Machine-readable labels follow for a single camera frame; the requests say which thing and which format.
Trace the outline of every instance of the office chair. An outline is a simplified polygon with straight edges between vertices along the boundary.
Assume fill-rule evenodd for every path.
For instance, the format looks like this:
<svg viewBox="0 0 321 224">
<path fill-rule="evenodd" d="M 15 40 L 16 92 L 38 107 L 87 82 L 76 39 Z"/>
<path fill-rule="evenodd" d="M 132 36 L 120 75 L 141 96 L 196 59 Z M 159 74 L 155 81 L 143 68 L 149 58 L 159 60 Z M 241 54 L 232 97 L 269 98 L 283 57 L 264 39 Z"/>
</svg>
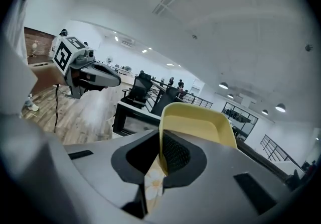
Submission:
<svg viewBox="0 0 321 224">
<path fill-rule="evenodd" d="M 122 90 L 124 92 L 124 97 L 121 99 L 121 101 L 141 109 L 146 106 L 148 91 L 150 90 L 151 86 L 152 82 L 150 81 L 150 75 L 140 73 L 139 76 L 135 78 L 134 86 L 132 87 L 128 96 L 126 96 L 128 89 Z"/>
<path fill-rule="evenodd" d="M 162 116 L 162 112 L 165 106 L 169 105 L 172 102 L 176 101 L 177 96 L 180 91 L 175 87 L 167 87 L 166 92 L 159 99 L 158 103 L 154 105 L 150 113 L 158 116 Z"/>
<path fill-rule="evenodd" d="M 131 67 L 125 66 L 125 67 L 124 67 L 124 70 L 126 70 L 126 71 L 128 71 L 128 72 L 131 72 Z"/>
</svg>

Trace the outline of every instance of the metal railing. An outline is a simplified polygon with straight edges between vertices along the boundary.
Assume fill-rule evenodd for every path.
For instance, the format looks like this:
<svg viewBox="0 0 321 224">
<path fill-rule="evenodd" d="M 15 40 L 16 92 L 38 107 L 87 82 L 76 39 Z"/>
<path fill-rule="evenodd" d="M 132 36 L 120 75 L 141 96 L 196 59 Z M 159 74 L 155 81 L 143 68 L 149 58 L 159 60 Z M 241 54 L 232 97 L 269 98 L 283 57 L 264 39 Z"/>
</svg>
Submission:
<svg viewBox="0 0 321 224">
<path fill-rule="evenodd" d="M 283 161 L 291 161 L 297 167 L 301 169 L 301 167 L 284 151 L 281 147 L 278 146 L 272 139 L 270 139 L 267 135 L 264 136 L 260 143 L 263 147 L 263 150 L 266 152 L 268 159 L 271 162 L 283 162 Z"/>
<path fill-rule="evenodd" d="M 164 89 L 163 91 L 160 92 L 160 89 L 157 86 L 152 86 L 151 89 L 149 90 L 149 92 L 148 92 L 149 98 L 151 98 L 154 103 L 157 103 L 158 100 L 160 99 L 160 97 L 162 96 L 162 92 L 165 92 L 168 87 L 172 87 L 172 86 L 167 85 L 165 83 L 161 83 L 157 80 L 152 80 L 152 81 L 155 83 L 158 83 L 159 84 L 158 86 L 160 86 Z M 206 101 L 198 96 L 195 96 L 195 95 L 190 94 L 185 91 L 183 93 L 178 94 L 177 101 L 190 103 L 190 104 L 198 105 L 198 106 L 205 107 L 205 108 L 211 108 L 211 106 L 212 106 L 211 102 Z"/>
</svg>

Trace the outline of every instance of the white ceiling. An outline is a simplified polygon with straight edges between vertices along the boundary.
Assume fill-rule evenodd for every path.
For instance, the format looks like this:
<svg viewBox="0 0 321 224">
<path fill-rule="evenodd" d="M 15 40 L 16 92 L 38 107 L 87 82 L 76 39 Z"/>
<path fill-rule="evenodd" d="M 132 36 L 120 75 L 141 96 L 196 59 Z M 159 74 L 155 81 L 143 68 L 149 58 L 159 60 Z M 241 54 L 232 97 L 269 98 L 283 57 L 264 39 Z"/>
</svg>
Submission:
<svg viewBox="0 0 321 224">
<path fill-rule="evenodd" d="M 177 63 L 175 63 L 174 61 L 170 60 L 169 58 L 163 56 L 162 54 L 158 53 L 152 47 L 151 47 L 151 49 L 149 49 L 148 45 L 145 45 L 142 42 L 137 41 L 135 38 L 132 38 L 122 32 L 116 31 L 116 30 L 103 28 L 103 27 L 99 27 L 99 26 L 95 26 L 95 28 L 102 36 L 105 37 L 105 39 L 108 40 L 109 43 L 115 44 L 119 47 L 124 47 L 127 50 L 130 50 L 131 52 L 133 52 L 141 57 L 144 57 L 144 58 L 146 58 L 146 59 L 164 67 L 164 68 L 183 70 L 183 68 L 179 67 L 179 65 Z M 132 44 L 132 46 L 130 46 L 130 47 L 125 46 L 122 43 L 122 41 L 130 43 L 130 44 Z"/>
<path fill-rule="evenodd" d="M 267 109 L 274 121 L 320 126 L 320 33 L 304 0 L 132 1 L 155 18 L 171 20 L 191 40 L 197 35 L 197 61 L 180 52 L 159 52 L 181 59 L 179 64 L 214 91 L 253 97 L 257 103 L 250 108 L 258 113 Z M 156 15 L 158 7 L 164 10 Z M 307 43 L 313 45 L 310 52 L 304 49 Z M 222 81 L 228 91 L 218 87 Z M 280 102 L 285 114 L 274 109 Z"/>
</svg>

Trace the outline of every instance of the white wall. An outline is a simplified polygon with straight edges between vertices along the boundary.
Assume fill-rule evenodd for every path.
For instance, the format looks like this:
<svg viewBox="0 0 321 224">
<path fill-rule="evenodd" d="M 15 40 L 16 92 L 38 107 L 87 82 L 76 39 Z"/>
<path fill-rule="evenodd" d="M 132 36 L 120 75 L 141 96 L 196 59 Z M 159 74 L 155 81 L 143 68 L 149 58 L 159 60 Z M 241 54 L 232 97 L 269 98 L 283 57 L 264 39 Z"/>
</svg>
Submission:
<svg viewBox="0 0 321 224">
<path fill-rule="evenodd" d="M 312 150 L 309 152 L 308 157 L 306 158 L 306 161 L 309 164 L 312 164 L 312 161 L 316 161 L 319 159 L 321 154 L 321 141 L 315 140 L 314 146 Z"/>
<path fill-rule="evenodd" d="M 92 24 L 68 21 L 65 29 L 69 36 L 75 36 L 82 42 L 87 42 L 89 47 L 95 51 L 99 49 L 101 42 L 105 37 Z"/>
<path fill-rule="evenodd" d="M 174 87 L 178 86 L 178 82 L 181 79 L 184 82 L 184 90 L 190 91 L 196 77 L 184 69 L 172 69 L 170 71 L 171 76 L 174 77 Z"/>
<path fill-rule="evenodd" d="M 28 0 L 25 27 L 58 35 L 76 0 Z"/>
<path fill-rule="evenodd" d="M 140 56 L 129 48 L 115 44 L 110 39 L 105 39 L 102 41 L 98 51 L 95 52 L 95 57 L 97 60 L 106 61 L 108 56 L 113 57 L 112 65 L 129 66 L 134 74 L 139 74 L 143 70 L 151 76 L 156 76 L 157 80 L 164 77 L 165 81 L 168 81 L 170 78 L 169 69 Z"/>
<path fill-rule="evenodd" d="M 253 114 L 254 116 L 256 116 L 258 118 L 258 121 L 257 121 L 256 125 L 254 126 L 253 130 L 251 131 L 250 135 L 245 140 L 245 143 L 248 144 L 253 149 L 255 149 L 256 147 L 259 146 L 264 135 L 268 133 L 271 126 L 273 125 L 273 122 L 260 117 L 260 115 L 254 113 L 250 109 L 247 109 L 244 106 L 242 106 L 236 102 L 233 102 L 229 99 L 224 99 L 223 97 L 215 94 L 214 91 L 207 84 L 204 84 L 199 97 L 212 102 L 213 105 L 212 105 L 211 109 L 216 110 L 218 112 L 222 112 L 225 104 L 227 102 L 229 102 L 229 103 L 231 103 L 237 107 L 240 107 L 241 109 L 249 112 L 250 114 Z"/>
<path fill-rule="evenodd" d="M 302 166 L 314 145 L 313 133 L 309 124 L 276 122 L 267 135 Z"/>
<path fill-rule="evenodd" d="M 226 103 L 226 100 L 216 96 L 215 92 L 207 84 L 203 85 L 203 88 L 200 91 L 198 97 L 213 103 L 211 109 L 216 110 L 218 112 L 221 112 L 223 110 L 224 105 Z"/>
</svg>

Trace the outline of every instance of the window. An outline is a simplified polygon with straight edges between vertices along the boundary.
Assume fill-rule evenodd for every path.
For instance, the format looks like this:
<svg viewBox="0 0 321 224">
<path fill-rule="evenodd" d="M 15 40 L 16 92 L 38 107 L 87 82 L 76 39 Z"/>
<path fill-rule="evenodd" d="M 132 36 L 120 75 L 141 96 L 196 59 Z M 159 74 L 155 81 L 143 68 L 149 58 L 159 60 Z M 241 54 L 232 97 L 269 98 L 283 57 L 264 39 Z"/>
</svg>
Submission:
<svg viewBox="0 0 321 224">
<path fill-rule="evenodd" d="M 225 104 L 222 113 L 232 121 L 235 138 L 242 141 L 246 140 L 258 120 L 257 117 L 228 102 Z"/>
</svg>

